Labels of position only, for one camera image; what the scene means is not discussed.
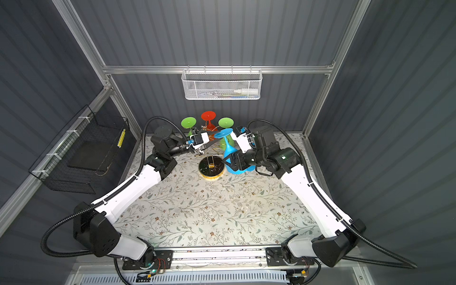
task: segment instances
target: white mesh basket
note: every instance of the white mesh basket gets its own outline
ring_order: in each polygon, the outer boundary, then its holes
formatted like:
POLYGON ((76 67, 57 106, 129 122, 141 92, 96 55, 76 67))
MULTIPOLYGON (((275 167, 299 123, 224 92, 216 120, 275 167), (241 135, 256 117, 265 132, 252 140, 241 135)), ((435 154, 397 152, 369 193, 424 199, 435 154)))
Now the white mesh basket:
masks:
POLYGON ((260 98, 261 70, 250 73, 182 72, 188 100, 257 100, 260 98))

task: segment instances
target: gray corrugated wall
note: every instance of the gray corrugated wall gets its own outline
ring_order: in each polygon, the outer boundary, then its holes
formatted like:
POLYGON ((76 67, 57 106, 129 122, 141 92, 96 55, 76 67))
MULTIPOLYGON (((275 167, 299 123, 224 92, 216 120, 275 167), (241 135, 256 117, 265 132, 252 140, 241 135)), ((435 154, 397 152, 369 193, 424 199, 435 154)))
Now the gray corrugated wall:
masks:
MULTIPOLYGON (((106 101, 99 113, 120 115, 111 99, 106 101)), ((107 176, 110 177, 107 177, 108 182, 105 184, 118 184, 135 143, 132 133, 127 132, 122 148, 107 172, 107 176)), ((76 258, 59 259, 45 255, 40 249, 41 237, 53 224, 70 215, 80 202, 89 204, 112 188, 111 186, 96 195, 89 195, 52 191, 41 186, 0 238, 0 283, 63 284, 76 258)), ((52 233, 49 247, 61 252, 85 249, 73 239, 72 222, 64 224, 52 233)))
MULTIPOLYGON (((285 130, 302 131, 324 80, 324 74, 265 74, 260 100, 186 100, 180 75, 128 74, 113 76, 136 120, 143 126, 151 116, 163 115, 180 125, 188 116, 204 124, 201 114, 214 111, 230 117, 235 126, 251 119, 270 120, 285 130)), ((152 123, 153 132, 158 123, 152 123)))
POLYGON ((107 65, 325 65, 356 0, 73 1, 107 65))
MULTIPOLYGON (((53 137, 103 86, 51 1, 0 1, 0 42, 3 205, 53 137)), ((46 256, 40 238, 80 201, 93 199, 40 187, 0 238, 0 283, 63 284, 74 260, 46 256)), ((50 245, 81 249, 71 223, 55 232, 50 245)))
POLYGON ((310 135, 335 202, 419 266, 372 266, 376 284, 456 280, 454 11, 373 1, 310 135))
MULTIPOLYGON (((107 65, 331 64, 356 0, 73 1, 107 65)), ((264 75, 260 100, 186 100, 179 75, 113 75, 140 125, 204 111, 302 131, 324 75, 264 75)))
POLYGON ((0 205, 102 89, 50 1, 0 1, 0 205))

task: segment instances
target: leaf pattern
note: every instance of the leaf pattern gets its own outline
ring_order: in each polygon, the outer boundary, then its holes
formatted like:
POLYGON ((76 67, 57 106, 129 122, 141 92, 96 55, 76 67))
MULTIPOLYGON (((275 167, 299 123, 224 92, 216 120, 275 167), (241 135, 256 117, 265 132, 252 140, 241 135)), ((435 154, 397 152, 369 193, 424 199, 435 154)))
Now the leaf pattern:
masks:
MULTIPOLYGON (((275 136, 281 148, 291 147, 282 134, 275 136)), ((306 156, 299 134, 290 137, 306 156)), ((146 139, 146 153, 152 148, 146 139)), ((216 151, 221 152, 210 148, 206 154, 216 151)), ((140 155, 138 149, 129 176, 138 169, 140 155)), ((207 181, 198 172, 202 158, 191 153, 176 157, 173 172, 122 213, 114 224, 117 230, 155 247, 279 244, 295 233, 320 235, 306 207, 275 176, 225 172, 207 181)), ((310 164, 309 170, 315 177, 310 164)))

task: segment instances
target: yellow label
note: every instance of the yellow label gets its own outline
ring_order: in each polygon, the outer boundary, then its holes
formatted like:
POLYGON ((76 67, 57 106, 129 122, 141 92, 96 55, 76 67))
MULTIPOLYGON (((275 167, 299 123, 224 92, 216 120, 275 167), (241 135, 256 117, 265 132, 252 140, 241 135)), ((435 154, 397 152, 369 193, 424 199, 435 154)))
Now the yellow label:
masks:
POLYGON ((119 141, 117 143, 117 146, 119 148, 122 146, 122 143, 124 142, 124 137, 125 137, 125 129, 122 131, 122 134, 120 135, 119 141))

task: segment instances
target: white bottle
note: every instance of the white bottle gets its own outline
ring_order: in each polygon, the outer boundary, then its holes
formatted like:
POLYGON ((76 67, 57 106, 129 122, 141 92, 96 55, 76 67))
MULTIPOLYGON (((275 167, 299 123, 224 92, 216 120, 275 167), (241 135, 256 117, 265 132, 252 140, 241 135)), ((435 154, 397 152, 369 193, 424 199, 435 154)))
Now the white bottle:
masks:
POLYGON ((234 92, 238 93, 238 94, 244 94, 244 95, 258 95, 258 89, 257 88, 236 89, 234 92))

